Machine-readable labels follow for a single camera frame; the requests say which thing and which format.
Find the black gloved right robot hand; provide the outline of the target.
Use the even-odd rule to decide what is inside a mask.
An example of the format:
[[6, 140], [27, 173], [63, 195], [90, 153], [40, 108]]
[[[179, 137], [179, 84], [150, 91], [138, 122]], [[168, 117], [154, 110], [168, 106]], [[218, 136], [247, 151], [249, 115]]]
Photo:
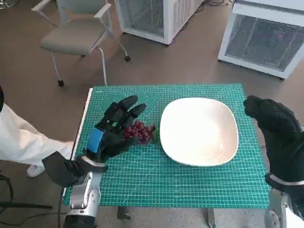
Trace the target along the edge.
[[269, 160], [270, 173], [286, 182], [304, 179], [304, 131], [294, 112], [282, 103], [250, 95], [245, 114], [257, 121]]

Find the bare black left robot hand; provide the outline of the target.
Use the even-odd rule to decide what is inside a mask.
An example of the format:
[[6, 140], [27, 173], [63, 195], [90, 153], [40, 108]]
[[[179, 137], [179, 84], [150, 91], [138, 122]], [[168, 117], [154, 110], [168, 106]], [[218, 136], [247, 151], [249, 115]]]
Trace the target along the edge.
[[84, 152], [96, 162], [105, 162], [129, 150], [136, 144], [135, 136], [125, 137], [125, 130], [133, 125], [135, 119], [144, 112], [146, 104], [138, 104], [138, 96], [132, 95], [107, 108], [103, 118], [92, 129]]

